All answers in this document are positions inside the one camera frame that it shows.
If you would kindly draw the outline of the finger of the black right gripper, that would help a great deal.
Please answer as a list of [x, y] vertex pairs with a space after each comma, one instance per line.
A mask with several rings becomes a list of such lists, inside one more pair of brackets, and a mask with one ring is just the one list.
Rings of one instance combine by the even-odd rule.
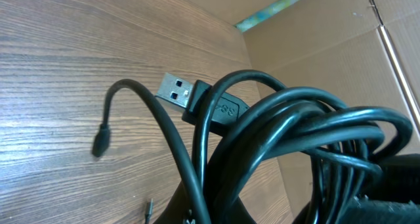
[[342, 153], [312, 153], [311, 201], [295, 223], [419, 222], [419, 155], [391, 156], [381, 162]]

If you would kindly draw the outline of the colourful cloth at wall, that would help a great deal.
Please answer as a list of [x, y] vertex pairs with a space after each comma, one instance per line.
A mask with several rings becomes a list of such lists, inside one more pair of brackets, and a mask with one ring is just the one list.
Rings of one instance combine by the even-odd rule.
[[296, 2], [300, 0], [277, 0], [270, 4], [269, 6], [253, 13], [249, 17], [241, 20], [234, 26], [240, 32], [246, 32], [247, 30], [253, 28], [254, 26], [268, 20], [269, 18], [273, 17], [275, 14], [279, 13], [280, 11], [292, 6]]

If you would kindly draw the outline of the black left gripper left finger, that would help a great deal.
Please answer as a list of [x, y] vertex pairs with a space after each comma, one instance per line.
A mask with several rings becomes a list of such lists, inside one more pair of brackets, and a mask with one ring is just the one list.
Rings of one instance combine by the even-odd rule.
[[196, 224], [182, 182], [180, 182], [167, 207], [154, 224]]

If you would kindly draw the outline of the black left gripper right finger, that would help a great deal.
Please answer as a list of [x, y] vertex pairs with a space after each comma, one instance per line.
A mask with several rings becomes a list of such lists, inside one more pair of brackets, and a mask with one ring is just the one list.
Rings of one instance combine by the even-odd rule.
[[240, 198], [237, 198], [230, 208], [229, 224], [256, 224]]

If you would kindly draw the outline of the black cable silver plug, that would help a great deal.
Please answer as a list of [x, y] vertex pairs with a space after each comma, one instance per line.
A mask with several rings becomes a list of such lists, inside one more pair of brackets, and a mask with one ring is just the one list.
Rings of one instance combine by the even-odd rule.
[[144, 224], [149, 224], [150, 223], [150, 219], [151, 219], [152, 214], [153, 214], [153, 209], [154, 209], [154, 199], [151, 198], [147, 202], [147, 206], [146, 206], [146, 209], [145, 209]]

